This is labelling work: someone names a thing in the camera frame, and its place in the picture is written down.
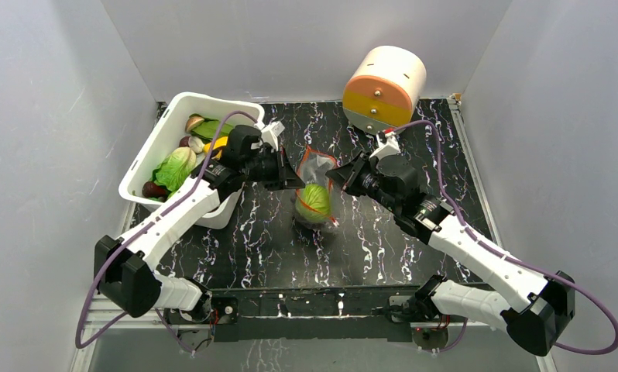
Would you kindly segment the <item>green cabbage ball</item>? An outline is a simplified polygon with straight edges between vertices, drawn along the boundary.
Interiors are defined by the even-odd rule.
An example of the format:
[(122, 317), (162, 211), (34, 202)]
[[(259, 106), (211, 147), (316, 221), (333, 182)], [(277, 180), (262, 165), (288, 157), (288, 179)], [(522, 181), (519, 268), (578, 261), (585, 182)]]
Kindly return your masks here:
[(297, 214), (309, 222), (332, 220), (330, 192), (320, 184), (306, 184), (298, 190), (294, 206)]

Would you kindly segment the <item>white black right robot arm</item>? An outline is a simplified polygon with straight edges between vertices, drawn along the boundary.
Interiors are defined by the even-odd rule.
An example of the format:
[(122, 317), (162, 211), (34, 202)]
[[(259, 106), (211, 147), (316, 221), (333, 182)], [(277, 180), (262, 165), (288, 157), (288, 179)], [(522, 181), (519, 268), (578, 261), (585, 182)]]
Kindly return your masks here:
[(360, 153), (326, 175), (348, 195), (378, 202), (408, 236), (457, 260), (489, 285), (484, 290), (434, 275), (405, 302), (390, 299), (386, 313), (393, 321), (460, 316), (500, 328), (522, 349), (544, 357), (572, 320), (575, 295), (560, 282), (566, 274), (547, 279), (511, 263), (499, 249), (486, 250), (489, 241), (469, 235), (450, 205), (420, 190), (418, 172), (403, 156), (378, 160)]

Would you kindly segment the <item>dark purple grape bunch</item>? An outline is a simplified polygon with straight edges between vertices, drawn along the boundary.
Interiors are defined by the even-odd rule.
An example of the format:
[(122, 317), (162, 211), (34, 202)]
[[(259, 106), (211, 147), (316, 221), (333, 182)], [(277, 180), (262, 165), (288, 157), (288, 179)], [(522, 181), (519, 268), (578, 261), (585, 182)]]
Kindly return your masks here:
[(295, 218), (294, 221), (303, 231), (312, 233), (335, 234), (339, 229), (339, 224), (333, 221), (309, 222), (302, 218)]

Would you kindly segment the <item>clear zip top bag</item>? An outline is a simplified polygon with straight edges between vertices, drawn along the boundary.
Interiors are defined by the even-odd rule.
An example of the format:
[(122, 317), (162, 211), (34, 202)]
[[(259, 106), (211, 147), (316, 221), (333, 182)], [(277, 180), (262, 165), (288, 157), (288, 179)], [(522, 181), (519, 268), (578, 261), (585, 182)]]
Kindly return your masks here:
[(314, 231), (335, 231), (339, 227), (333, 206), (333, 181), (328, 177), (337, 166), (333, 156), (305, 146), (296, 170), (305, 186), (293, 197), (294, 217), (302, 226)]

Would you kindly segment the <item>green lettuce leaf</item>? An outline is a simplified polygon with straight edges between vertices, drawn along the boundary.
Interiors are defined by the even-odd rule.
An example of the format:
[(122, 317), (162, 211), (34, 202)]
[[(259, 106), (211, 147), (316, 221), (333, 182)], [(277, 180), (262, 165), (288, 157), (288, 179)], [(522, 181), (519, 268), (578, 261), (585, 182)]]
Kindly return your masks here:
[(174, 193), (196, 167), (197, 155), (189, 147), (178, 147), (153, 170), (151, 181)]

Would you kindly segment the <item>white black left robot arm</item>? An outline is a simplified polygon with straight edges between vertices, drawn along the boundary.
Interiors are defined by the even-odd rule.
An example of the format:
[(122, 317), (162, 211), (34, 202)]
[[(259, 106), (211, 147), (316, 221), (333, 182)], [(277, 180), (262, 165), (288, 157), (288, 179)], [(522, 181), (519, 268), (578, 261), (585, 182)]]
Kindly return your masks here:
[(219, 208), (247, 182), (268, 191), (305, 183), (281, 145), (267, 143), (253, 126), (236, 126), (218, 159), (207, 157), (180, 189), (139, 226), (119, 238), (102, 237), (94, 248), (94, 286), (127, 315), (176, 309), (192, 322), (212, 312), (212, 293), (190, 278), (156, 274), (160, 259), (204, 215)]

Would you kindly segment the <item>yellow lemon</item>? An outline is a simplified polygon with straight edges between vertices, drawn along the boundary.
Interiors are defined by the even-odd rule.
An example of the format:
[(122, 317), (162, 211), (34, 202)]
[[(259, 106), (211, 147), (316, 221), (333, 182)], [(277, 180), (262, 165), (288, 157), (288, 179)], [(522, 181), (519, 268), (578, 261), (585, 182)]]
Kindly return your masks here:
[(218, 138), (213, 145), (207, 143), (204, 145), (203, 152), (205, 155), (209, 156), (211, 159), (220, 159), (223, 149), (226, 147), (228, 143), (228, 137), (223, 136)]

